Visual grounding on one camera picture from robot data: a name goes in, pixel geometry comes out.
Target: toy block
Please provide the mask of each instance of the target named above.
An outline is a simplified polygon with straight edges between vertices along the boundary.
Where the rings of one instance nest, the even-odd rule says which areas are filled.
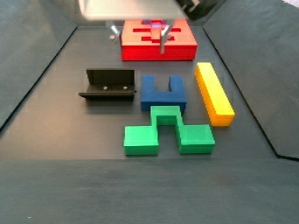
[[[152,106],[151,126],[126,127],[124,147],[128,156],[158,154],[159,125],[175,126],[179,152],[182,154],[212,152],[215,140],[210,125],[184,125],[179,106]]]
[[[195,77],[212,126],[230,126],[235,112],[211,63],[198,63]]]
[[[79,93],[87,100],[134,100],[135,70],[116,68],[87,69],[88,90]]]
[[[179,105],[182,112],[184,112],[187,98],[182,76],[171,76],[168,82],[168,92],[155,91],[155,77],[152,75],[144,75],[142,81],[142,111],[150,111],[151,106]]]
[[[126,127],[126,154],[144,156],[158,154],[158,132],[152,126]]]
[[[186,19],[174,21],[160,53],[163,20],[127,20],[122,32],[122,60],[194,60],[198,43]]]

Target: blue block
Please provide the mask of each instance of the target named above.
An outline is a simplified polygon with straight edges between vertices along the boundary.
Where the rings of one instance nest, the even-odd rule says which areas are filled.
[[[155,91],[155,77],[152,75],[143,76],[142,111],[151,111],[151,106],[180,106],[182,113],[184,112],[187,98],[182,76],[171,76],[168,89],[168,92]]]

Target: green s-shaped block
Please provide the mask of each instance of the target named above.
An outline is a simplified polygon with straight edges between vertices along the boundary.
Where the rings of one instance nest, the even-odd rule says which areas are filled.
[[[151,126],[126,127],[126,154],[128,156],[156,155],[159,151],[158,125],[174,125],[180,154],[211,153],[215,140],[211,126],[184,125],[179,106],[152,106]]]

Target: red block with slots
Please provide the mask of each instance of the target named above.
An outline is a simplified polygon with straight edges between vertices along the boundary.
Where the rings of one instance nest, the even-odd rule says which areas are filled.
[[[163,20],[127,20],[122,33],[122,60],[194,60],[198,43],[186,19],[176,19],[160,53]]]

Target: yellow rectangular bar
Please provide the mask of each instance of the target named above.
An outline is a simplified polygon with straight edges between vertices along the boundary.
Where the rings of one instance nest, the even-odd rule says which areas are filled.
[[[235,112],[230,105],[220,80],[208,62],[200,62],[195,68],[195,77],[206,104],[212,126],[230,126]]]

